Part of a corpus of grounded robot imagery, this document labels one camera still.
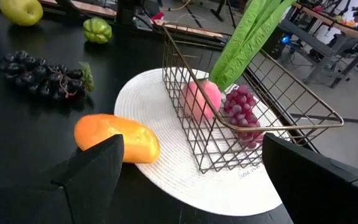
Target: round woven placemat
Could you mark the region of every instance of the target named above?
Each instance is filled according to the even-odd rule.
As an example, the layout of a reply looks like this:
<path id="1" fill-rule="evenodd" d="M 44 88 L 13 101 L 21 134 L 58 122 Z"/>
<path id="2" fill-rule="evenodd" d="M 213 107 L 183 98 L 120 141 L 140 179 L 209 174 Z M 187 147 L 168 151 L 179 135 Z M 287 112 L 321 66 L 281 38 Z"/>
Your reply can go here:
<path id="1" fill-rule="evenodd" d="M 249 216 L 279 206 L 280 197 L 262 164 L 205 174 L 198 170 L 162 72 L 161 68 L 149 70 L 127 82 L 114 109 L 115 115 L 148 126 L 160 141 L 159 159 L 137 164 L 139 170 L 166 193 L 207 212 Z"/>

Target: gold wire basket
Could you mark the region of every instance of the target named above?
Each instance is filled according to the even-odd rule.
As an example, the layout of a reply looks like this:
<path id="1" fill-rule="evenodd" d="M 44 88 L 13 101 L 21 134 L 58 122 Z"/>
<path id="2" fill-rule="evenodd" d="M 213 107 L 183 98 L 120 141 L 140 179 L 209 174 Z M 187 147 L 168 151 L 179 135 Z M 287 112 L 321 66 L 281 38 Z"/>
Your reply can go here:
<path id="1" fill-rule="evenodd" d="M 253 141 L 244 142 L 244 135 L 257 135 L 254 139 L 260 139 L 264 133 L 273 133 L 318 152 L 312 141 L 328 128 L 343 126 L 343 119 L 330 106 L 262 50 L 235 84 L 222 93 L 221 108 L 214 109 L 200 88 L 200 79 L 208 77 L 230 35 L 172 23 L 165 23 L 163 29 L 162 78 L 203 174 L 208 170 L 218 172 L 260 164 L 261 142 L 256 146 Z M 194 35 L 200 36 L 189 41 Z M 183 87 L 190 82 L 196 83 L 197 90 L 184 93 Z M 240 127 L 227 121 L 223 111 L 226 94 L 241 84 L 247 85 L 256 100 L 252 111 L 258 117 L 259 128 Z M 189 94 L 201 94 L 205 103 L 183 100 Z M 206 108 L 211 108 L 213 119 L 206 119 Z M 195 110 L 202 111 L 202 119 L 195 118 Z"/>

